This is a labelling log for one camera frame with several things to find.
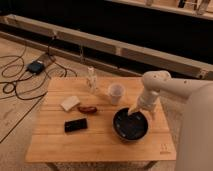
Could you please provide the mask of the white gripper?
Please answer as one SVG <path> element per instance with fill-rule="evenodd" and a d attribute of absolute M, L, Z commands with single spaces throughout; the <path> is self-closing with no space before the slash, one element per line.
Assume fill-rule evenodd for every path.
<path fill-rule="evenodd" d="M 138 97 L 137 104 L 133 104 L 128 109 L 128 114 L 138 112 L 140 109 L 151 111 L 152 120 L 156 119 L 156 111 L 153 110 L 156 106 L 157 98 L 159 97 L 159 93 L 152 90 L 144 89 L 143 92 Z"/>

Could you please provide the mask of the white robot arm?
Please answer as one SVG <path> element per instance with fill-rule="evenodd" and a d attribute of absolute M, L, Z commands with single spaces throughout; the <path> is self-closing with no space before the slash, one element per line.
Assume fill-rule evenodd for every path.
<path fill-rule="evenodd" d="M 187 100 L 186 113 L 205 116 L 213 112 L 213 81 L 173 78 L 168 71 L 149 71 L 141 77 L 143 91 L 128 110 L 128 114 L 140 110 L 152 111 L 161 91 Z"/>

